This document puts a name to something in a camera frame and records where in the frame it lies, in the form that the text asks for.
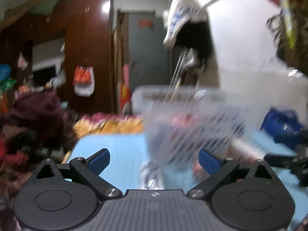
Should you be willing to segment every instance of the white plastic bag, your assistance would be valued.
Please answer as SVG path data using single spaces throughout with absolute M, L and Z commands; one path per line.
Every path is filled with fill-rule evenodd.
M 18 65 L 17 65 L 22 71 L 24 71 L 28 67 L 28 62 L 24 59 L 23 54 L 20 52 L 19 59 L 18 59 Z
M 197 23 L 200 21 L 206 21 L 208 15 L 205 8 L 201 8 L 200 4 L 196 0 L 173 0 L 168 20 L 167 20 L 167 35 L 164 39 L 164 46 L 167 49 L 172 49 L 177 34 L 187 22 Z
M 74 92 L 78 96 L 89 97 L 93 94 L 95 88 L 94 71 L 93 67 L 88 67 L 91 76 L 91 82 L 89 84 L 76 83 L 74 85 Z

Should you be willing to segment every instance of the metal screw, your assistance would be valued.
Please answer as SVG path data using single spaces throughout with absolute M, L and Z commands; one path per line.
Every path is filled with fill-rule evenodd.
M 120 194 L 120 191 L 116 188 L 110 188 L 110 189 L 107 189 L 105 191 L 105 194 L 108 196 L 108 197 L 116 197 Z
M 199 198 L 204 196 L 204 192 L 202 190 L 199 189 L 195 189 L 189 192 L 190 196 L 194 197 L 194 198 Z

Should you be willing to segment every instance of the blue table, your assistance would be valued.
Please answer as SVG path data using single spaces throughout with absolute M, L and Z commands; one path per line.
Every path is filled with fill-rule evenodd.
M 270 138 L 256 132 L 250 140 L 265 152 L 283 155 L 295 154 L 287 147 L 275 144 Z M 127 189 L 139 189 L 139 170 L 143 162 L 149 160 L 146 152 L 144 134 L 136 135 L 93 135 L 82 138 L 74 148 L 70 159 L 89 157 L 102 148 L 110 152 L 110 165 L 100 177 L 119 188 L 123 193 Z M 288 170 L 275 168 L 280 180 L 293 197 L 296 210 L 289 231 L 295 230 L 308 213 L 308 189 L 298 187 L 298 179 Z M 187 192 L 198 184 L 191 169 L 174 171 L 172 168 L 163 172 L 166 189 L 183 189 Z

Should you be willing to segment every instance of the wooden cabinet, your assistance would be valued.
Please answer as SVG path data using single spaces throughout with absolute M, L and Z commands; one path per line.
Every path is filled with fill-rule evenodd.
M 65 36 L 66 95 L 78 113 L 114 112 L 109 49 L 112 4 L 112 0 L 64 1 L 49 16 L 27 13 L 4 29 L 16 41 L 32 41 L 34 45 Z M 88 98 L 74 93 L 76 66 L 94 69 L 95 90 Z

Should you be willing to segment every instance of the translucent plastic basket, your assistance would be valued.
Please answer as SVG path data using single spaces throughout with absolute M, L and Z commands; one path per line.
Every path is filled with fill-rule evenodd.
M 244 99 L 219 90 L 201 90 L 192 98 L 153 101 L 143 110 L 152 162 L 187 164 L 202 148 L 216 153 L 226 148 L 231 137 L 251 135 L 255 117 Z

